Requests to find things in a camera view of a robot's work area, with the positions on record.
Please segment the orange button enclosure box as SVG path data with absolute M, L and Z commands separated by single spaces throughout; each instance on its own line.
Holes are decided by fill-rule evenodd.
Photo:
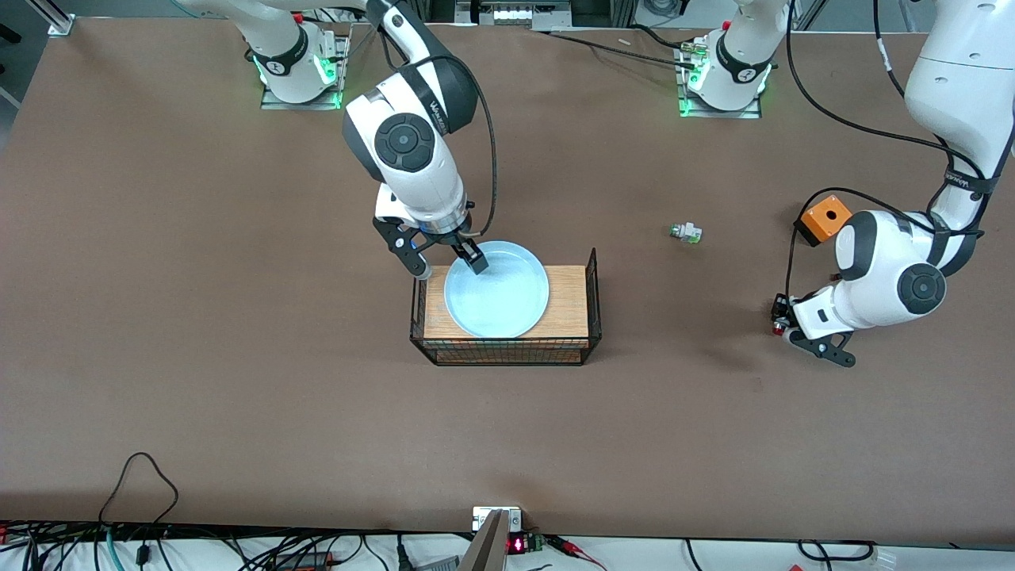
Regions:
M 828 242 L 845 226 L 853 212 L 837 195 L 808 205 L 794 221 L 794 229 L 811 248 Z

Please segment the grey metal bar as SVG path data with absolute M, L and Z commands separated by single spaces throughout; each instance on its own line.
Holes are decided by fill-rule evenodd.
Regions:
M 511 511 L 492 509 L 479 517 L 480 527 L 456 571 L 504 571 Z

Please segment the red test lead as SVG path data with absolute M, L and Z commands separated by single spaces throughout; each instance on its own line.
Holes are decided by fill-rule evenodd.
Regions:
M 609 568 L 604 566 L 601 561 L 597 561 L 594 557 L 591 557 L 585 553 L 576 543 L 566 541 L 566 539 L 561 538 L 561 536 L 547 536 L 547 542 L 551 543 L 552 546 L 559 552 L 562 552 L 568 557 L 577 560 L 587 561 L 588 564 L 595 565 L 601 571 L 609 571 Z

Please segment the light blue round plate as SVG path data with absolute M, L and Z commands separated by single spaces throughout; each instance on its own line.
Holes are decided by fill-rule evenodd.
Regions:
M 463 260 L 450 265 L 443 300 L 450 317 L 479 339 L 517 339 L 540 322 L 549 304 L 549 276 L 529 249 L 507 241 L 480 245 L 486 270 Z

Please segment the aluminium frame profile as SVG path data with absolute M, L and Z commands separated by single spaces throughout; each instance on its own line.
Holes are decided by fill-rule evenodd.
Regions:
M 47 35 L 69 35 L 75 15 L 68 13 L 58 5 L 56 0 L 25 0 L 37 14 L 48 23 Z

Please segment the wooden board in basket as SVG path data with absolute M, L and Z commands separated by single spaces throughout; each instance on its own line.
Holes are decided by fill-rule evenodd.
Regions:
M 545 267 L 549 296 L 545 310 L 532 328 L 517 336 L 480 334 L 460 328 L 447 310 L 445 284 L 449 265 L 434 267 L 426 282 L 416 283 L 414 319 L 424 339 L 583 339 L 588 336 L 586 267 L 548 265 Z

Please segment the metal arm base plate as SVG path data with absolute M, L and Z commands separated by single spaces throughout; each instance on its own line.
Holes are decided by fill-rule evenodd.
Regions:
M 748 65 L 726 57 L 720 48 L 721 29 L 696 37 L 695 42 L 707 44 L 708 58 L 699 66 L 680 65 L 677 56 L 676 80 L 680 115 L 685 118 L 757 119 L 760 117 L 759 98 L 772 72 L 772 63 Z
M 346 80 L 349 37 L 320 30 L 290 75 L 274 77 L 256 63 L 263 84 L 262 109 L 340 109 Z

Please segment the small silver mounting box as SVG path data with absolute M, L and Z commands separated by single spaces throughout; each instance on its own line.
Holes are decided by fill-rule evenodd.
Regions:
M 476 506 L 472 510 L 471 531 L 478 532 L 485 520 L 493 511 L 504 511 L 507 513 L 507 529 L 511 534 L 518 534 L 522 531 L 523 513 L 517 506 Z

